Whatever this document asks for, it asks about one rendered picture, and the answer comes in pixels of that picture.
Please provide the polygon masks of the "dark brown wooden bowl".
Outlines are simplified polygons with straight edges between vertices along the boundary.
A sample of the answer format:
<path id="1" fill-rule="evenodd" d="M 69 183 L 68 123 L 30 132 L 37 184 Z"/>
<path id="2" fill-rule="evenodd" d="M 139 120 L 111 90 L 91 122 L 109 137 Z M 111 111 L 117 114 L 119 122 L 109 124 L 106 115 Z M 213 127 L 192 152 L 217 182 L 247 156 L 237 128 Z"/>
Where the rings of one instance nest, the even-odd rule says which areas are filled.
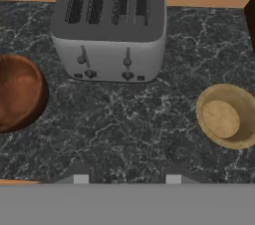
<path id="1" fill-rule="evenodd" d="M 49 99 L 39 67 L 20 55 L 0 55 L 0 133 L 22 129 L 43 113 Z"/>

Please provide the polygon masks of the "dark brown cabinet side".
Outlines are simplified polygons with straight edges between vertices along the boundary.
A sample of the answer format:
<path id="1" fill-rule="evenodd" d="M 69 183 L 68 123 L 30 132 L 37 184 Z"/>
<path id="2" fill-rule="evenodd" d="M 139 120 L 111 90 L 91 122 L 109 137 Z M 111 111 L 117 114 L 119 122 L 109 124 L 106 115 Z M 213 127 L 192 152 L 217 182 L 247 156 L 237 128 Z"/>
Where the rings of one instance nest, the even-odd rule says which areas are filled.
<path id="1" fill-rule="evenodd" d="M 249 0 L 244 7 L 244 14 L 251 38 L 253 51 L 255 53 L 255 0 Z"/>

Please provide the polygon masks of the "grey four-slot toaster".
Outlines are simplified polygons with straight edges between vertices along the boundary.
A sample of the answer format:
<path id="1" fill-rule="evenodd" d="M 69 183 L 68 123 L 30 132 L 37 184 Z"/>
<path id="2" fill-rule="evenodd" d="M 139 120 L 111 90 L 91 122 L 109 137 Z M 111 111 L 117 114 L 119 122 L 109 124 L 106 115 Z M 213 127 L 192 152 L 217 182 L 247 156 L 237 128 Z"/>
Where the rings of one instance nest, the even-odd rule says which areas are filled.
<path id="1" fill-rule="evenodd" d="M 68 75 L 83 81 L 146 83 L 159 74 L 165 0 L 56 0 L 51 37 Z"/>

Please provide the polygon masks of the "light tan wooden bowl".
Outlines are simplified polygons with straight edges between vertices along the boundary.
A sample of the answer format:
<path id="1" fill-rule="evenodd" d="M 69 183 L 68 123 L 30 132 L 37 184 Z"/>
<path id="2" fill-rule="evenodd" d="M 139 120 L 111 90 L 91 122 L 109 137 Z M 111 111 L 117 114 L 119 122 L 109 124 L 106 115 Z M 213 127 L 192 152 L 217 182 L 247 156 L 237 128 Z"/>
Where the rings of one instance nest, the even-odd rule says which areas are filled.
<path id="1" fill-rule="evenodd" d="M 255 97 L 244 89 L 210 86 L 197 99 L 195 113 L 202 131 L 218 145 L 229 149 L 255 145 Z"/>

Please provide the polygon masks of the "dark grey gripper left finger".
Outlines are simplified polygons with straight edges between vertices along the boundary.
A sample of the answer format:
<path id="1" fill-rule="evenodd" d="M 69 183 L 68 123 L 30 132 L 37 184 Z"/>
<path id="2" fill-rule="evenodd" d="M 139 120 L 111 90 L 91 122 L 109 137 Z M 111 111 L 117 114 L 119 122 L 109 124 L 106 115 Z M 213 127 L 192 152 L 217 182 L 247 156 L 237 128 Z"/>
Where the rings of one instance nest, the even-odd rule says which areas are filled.
<path id="1" fill-rule="evenodd" d="M 94 182 L 95 169 L 92 163 L 74 162 L 65 172 L 54 178 L 43 179 L 44 184 L 90 184 Z"/>

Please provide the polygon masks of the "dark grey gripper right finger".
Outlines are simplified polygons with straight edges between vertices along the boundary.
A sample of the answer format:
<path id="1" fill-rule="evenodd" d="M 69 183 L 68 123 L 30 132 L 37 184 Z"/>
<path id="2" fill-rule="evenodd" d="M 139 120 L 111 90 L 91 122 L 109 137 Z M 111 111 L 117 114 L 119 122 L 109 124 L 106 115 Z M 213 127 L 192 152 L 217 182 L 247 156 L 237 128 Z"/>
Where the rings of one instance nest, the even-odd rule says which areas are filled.
<path id="1" fill-rule="evenodd" d="M 160 167 L 160 182 L 164 184 L 210 184 L 202 175 L 192 172 L 180 163 L 164 164 Z"/>

